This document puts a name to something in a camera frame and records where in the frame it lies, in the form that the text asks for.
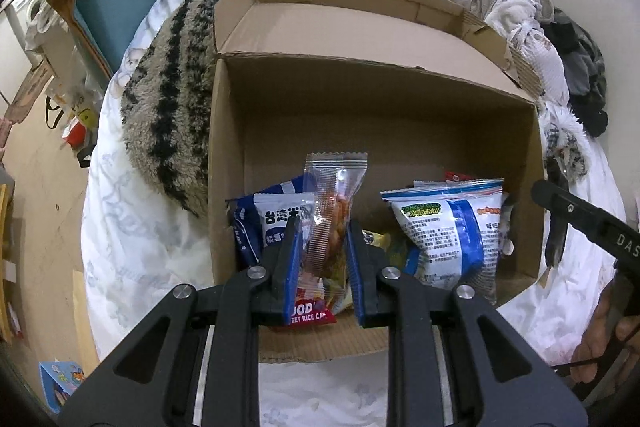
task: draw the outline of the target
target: wrapped snack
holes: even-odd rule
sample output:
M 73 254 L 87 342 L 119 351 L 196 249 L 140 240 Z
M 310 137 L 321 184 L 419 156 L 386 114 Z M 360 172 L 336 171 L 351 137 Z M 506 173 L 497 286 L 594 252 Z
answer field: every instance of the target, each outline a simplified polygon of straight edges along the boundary
M 386 251 L 386 249 L 391 244 L 390 233 L 376 233 L 369 232 L 369 230 L 362 230 L 362 235 L 364 236 L 364 242 L 367 243 L 367 245 L 380 247 L 384 251 Z
M 295 194 L 302 192 L 303 176 L 298 176 L 290 181 L 271 185 L 260 193 L 266 194 Z M 254 195 L 249 194 L 237 200 L 231 200 L 235 204 L 231 224 L 236 237 L 236 248 L 240 259 L 246 266 L 252 266 L 260 262 L 262 255 L 262 228 L 260 216 L 254 205 Z
M 351 201 L 367 171 L 366 153 L 318 153 L 306 157 L 305 192 L 313 192 L 314 212 L 298 286 L 313 289 L 322 280 L 330 311 L 341 311 L 347 290 L 346 256 L 342 249 Z
M 476 180 L 383 192 L 420 248 L 416 277 L 452 289 L 465 280 L 495 303 L 502 180 Z
M 314 194 L 254 194 L 254 205 L 260 216 L 262 244 L 265 247 L 279 243 L 284 239 L 284 229 L 290 218 L 300 216 L 302 239 L 309 237 L 311 215 L 314 207 Z
M 477 178 L 468 176 L 467 174 L 460 174 L 459 172 L 446 171 L 445 172 L 446 183 L 442 182 L 423 182 L 415 181 L 415 187 L 437 187 L 442 185 L 453 185 L 459 182 L 477 181 Z M 506 192 L 502 193 L 502 204 L 500 206 L 500 225 L 498 226 L 499 244 L 498 252 L 501 255 L 511 255 L 514 250 L 513 241 L 509 239 L 509 228 L 511 224 L 511 213 L 513 212 L 513 203 L 506 203 L 509 195 Z

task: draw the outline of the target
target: wooden furniture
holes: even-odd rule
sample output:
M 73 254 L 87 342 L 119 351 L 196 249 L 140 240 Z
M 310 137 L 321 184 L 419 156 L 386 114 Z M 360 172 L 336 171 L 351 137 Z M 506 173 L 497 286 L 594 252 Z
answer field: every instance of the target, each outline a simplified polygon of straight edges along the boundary
M 4 234 L 6 216 L 8 213 L 10 192 L 7 185 L 0 185 L 0 335 L 2 339 L 11 344 L 14 334 L 9 325 L 9 315 L 7 311 L 6 300 L 4 298 Z

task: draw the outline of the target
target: handheld tool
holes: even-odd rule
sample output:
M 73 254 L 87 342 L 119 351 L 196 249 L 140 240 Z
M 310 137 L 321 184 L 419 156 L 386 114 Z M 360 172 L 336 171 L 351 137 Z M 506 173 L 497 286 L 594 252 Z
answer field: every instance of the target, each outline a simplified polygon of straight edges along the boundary
M 176 286 L 69 398 L 58 424 L 191 426 L 206 368 L 200 425 L 257 427 L 258 326 L 290 322 L 301 251 L 296 218 L 260 264 L 224 285 Z M 577 398 L 473 288 L 422 285 L 366 245 L 355 221 L 346 251 L 360 324 L 388 327 L 389 427 L 586 427 Z
M 579 383 L 574 387 L 574 393 L 588 407 L 602 397 L 629 354 L 625 343 L 613 333 L 622 317 L 638 313 L 630 306 L 634 306 L 640 297 L 640 233 L 617 217 L 548 181 L 537 181 L 531 189 L 531 197 L 535 203 L 551 211 L 552 216 L 562 220 L 565 226 L 572 225 L 589 241 L 616 258 L 618 272 L 606 322 L 606 334 L 610 341 L 602 357 L 581 362 L 599 362 L 596 378 L 590 383 Z M 568 369 L 571 365 L 575 364 L 565 364 L 566 367 L 561 369 Z

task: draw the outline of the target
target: red package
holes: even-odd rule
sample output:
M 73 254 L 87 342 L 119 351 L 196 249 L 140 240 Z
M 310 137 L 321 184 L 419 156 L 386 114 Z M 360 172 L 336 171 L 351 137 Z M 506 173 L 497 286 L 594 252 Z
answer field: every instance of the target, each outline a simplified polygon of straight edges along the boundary
M 334 314 L 326 307 L 322 299 L 299 299 L 291 315 L 291 324 L 295 326 L 320 326 L 334 324 Z
M 444 178 L 448 182 L 470 182 L 476 179 L 474 176 L 467 176 L 459 172 L 445 171 Z
M 85 135 L 86 129 L 84 125 L 80 123 L 78 118 L 74 118 L 63 131 L 62 139 L 71 146 L 71 149 L 75 149 L 84 143 Z

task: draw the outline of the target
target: box flap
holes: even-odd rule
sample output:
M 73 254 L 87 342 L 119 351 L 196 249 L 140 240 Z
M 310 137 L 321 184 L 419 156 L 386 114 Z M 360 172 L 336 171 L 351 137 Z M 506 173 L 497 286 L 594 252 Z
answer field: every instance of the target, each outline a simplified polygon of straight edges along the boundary
M 254 4 L 221 51 L 396 64 L 460 78 L 531 102 L 500 68 L 453 35 L 395 17 L 335 6 Z
M 219 0 L 214 13 L 216 49 L 219 50 L 254 0 Z
M 483 21 L 449 0 L 254 0 L 271 3 L 310 3 L 344 7 L 379 14 L 386 14 L 436 28 L 468 42 L 480 51 L 531 98 L 536 99 L 542 92 L 542 83 L 533 68 L 520 57 L 507 42 Z M 223 36 L 216 39 L 220 47 Z

